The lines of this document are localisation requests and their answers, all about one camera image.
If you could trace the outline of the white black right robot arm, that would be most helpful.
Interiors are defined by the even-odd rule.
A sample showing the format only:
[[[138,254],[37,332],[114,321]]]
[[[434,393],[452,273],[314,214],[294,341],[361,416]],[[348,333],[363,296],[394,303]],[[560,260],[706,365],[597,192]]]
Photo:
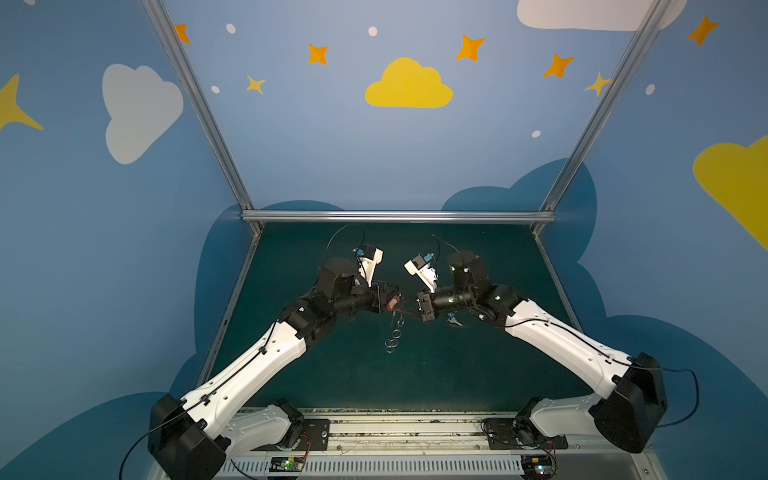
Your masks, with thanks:
[[[629,453],[640,453],[659,426],[668,402],[659,362],[606,346],[560,321],[512,287],[491,281],[483,260],[469,250],[453,253],[453,283],[438,284],[429,256],[404,265],[426,289],[417,295],[419,314],[431,321],[461,310],[535,347],[567,368],[592,390],[565,399],[535,397],[512,419],[491,426],[500,444],[541,447],[569,435],[601,436]]]

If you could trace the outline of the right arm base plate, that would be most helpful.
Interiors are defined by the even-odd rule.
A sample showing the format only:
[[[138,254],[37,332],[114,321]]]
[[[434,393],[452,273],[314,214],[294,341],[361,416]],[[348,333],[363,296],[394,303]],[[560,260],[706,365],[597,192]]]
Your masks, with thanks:
[[[491,450],[568,448],[565,436],[545,437],[527,420],[492,417],[484,419],[480,426]]]

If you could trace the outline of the aluminium frame right post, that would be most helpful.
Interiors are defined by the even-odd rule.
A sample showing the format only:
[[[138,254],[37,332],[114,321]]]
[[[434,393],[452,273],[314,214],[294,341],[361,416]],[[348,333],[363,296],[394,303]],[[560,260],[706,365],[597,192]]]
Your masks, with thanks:
[[[551,189],[546,195],[539,213],[543,218],[532,224],[532,234],[538,238],[546,222],[553,222],[555,210],[562,200],[566,190],[575,178],[576,173],[585,161],[587,154],[606,125],[612,111],[618,104],[624,90],[642,63],[645,55],[652,46],[661,30],[662,20],[670,8],[672,1],[655,0],[639,23],[639,26],[629,42],[625,52],[613,72],[612,80],[603,90],[599,101],[592,112],[584,130],[579,136],[574,149],[556,177]]]

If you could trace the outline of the aluminium frame left post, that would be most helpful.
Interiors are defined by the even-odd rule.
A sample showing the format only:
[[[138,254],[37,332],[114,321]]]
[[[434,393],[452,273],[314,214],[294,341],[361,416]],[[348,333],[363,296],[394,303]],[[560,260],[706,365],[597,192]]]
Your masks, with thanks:
[[[205,93],[185,51],[183,42],[179,39],[165,2],[160,0],[142,0],[141,3],[179,77],[183,90],[240,206],[241,213],[244,214],[246,211],[252,210],[253,204],[245,183],[226,144],[221,129],[214,118]]]

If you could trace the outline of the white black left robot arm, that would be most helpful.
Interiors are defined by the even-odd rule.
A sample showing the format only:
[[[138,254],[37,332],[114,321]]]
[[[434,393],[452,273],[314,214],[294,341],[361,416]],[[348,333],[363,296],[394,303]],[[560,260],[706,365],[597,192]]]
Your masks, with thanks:
[[[332,332],[339,317],[382,313],[399,293],[395,284],[364,277],[350,259],[329,260],[315,284],[286,305],[240,357],[181,399],[167,394],[153,405],[148,452],[171,479],[211,479],[244,452],[297,446],[304,417],[289,402],[275,401],[243,420],[236,414],[273,376]]]

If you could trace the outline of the controller board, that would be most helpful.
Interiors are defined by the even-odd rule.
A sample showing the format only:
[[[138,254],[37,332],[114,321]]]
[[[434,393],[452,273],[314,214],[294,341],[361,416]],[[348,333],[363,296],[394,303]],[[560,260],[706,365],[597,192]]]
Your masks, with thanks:
[[[268,472],[270,474],[294,474],[303,472],[305,459],[301,457],[272,457],[269,462]]]
[[[549,480],[557,472],[555,461],[547,456],[522,456],[521,468],[525,480]]]

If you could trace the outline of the grey oval keyring plate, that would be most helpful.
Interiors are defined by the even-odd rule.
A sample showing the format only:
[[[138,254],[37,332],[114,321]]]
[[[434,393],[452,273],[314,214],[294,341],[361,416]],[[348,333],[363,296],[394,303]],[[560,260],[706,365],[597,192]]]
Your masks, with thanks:
[[[404,327],[404,316],[401,312],[394,311],[391,322],[390,336],[384,342],[385,351],[388,354],[392,354],[399,345],[402,337],[402,330]]]

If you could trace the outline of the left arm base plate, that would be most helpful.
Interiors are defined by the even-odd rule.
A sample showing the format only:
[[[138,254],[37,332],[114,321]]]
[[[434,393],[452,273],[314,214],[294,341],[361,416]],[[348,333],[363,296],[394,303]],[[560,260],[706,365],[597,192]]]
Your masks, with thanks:
[[[294,422],[277,444],[263,445],[254,451],[326,451],[330,440],[328,419],[303,419]]]

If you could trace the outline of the right controller board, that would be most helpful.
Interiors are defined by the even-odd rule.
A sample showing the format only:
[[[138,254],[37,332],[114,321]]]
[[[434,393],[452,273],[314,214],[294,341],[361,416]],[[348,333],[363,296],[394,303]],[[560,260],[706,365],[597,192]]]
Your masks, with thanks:
[[[555,461],[547,456],[522,456],[521,468],[525,480],[549,480],[557,472]]]

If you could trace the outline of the left controller board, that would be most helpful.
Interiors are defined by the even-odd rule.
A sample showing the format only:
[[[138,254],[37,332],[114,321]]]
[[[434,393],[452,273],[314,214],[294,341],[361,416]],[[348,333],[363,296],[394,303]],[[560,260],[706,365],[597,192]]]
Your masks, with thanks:
[[[270,474],[294,474],[303,472],[305,459],[301,457],[272,457],[269,462],[268,472]]]

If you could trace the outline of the aluminium frame post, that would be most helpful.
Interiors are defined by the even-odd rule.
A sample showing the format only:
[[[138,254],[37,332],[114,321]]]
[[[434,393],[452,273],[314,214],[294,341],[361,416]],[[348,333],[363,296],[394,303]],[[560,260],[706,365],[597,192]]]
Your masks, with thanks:
[[[642,63],[645,55],[652,46],[661,30],[662,20],[670,8],[672,1],[655,0],[639,23],[639,26],[629,42],[625,52],[613,72],[612,80],[603,90],[599,101],[592,112],[584,130],[579,136],[574,149],[556,177],[551,189],[546,195],[539,213],[543,218],[532,224],[532,234],[538,238],[546,222],[553,222],[555,210],[562,200],[566,190],[575,178],[576,173],[585,161],[587,154],[606,125],[612,111],[618,104],[624,90]]]
[[[141,3],[179,77],[183,90],[240,206],[241,213],[244,214],[246,211],[252,210],[253,204],[245,183],[226,144],[221,129],[214,118],[205,93],[185,51],[183,42],[179,39],[165,2],[160,0],[142,0]]]

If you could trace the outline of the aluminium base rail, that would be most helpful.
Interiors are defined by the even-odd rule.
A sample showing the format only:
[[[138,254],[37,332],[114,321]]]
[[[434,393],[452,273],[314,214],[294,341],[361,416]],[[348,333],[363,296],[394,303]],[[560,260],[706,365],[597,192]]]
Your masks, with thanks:
[[[247,451],[211,479],[522,479],[522,456],[551,457],[551,479],[663,479],[651,449],[624,452],[592,436],[570,435],[567,449],[491,450],[481,422],[494,412],[308,410],[328,419],[326,451]],[[272,457],[305,459],[302,473],[270,474]]]

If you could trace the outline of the blue key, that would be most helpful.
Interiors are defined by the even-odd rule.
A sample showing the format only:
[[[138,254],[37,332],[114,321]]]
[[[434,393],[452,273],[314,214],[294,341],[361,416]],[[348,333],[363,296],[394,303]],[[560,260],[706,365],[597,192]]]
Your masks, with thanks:
[[[457,315],[453,312],[447,314],[447,322],[454,328],[465,328],[465,325],[457,318]]]

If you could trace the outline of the red key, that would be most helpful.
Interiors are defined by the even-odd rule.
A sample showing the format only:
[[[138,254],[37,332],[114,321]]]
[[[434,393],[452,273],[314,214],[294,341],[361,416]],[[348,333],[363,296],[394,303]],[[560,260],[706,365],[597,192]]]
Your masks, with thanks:
[[[400,303],[400,297],[398,295],[393,296],[386,304],[389,311],[395,311]]]

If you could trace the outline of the aluminium frame back rail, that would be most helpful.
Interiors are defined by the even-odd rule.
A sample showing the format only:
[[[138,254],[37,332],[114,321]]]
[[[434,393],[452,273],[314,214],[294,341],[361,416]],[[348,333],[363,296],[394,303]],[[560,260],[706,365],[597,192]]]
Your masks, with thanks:
[[[309,211],[244,210],[245,221],[261,222],[364,222],[446,224],[535,224],[551,223],[552,212],[448,212],[448,211]]]

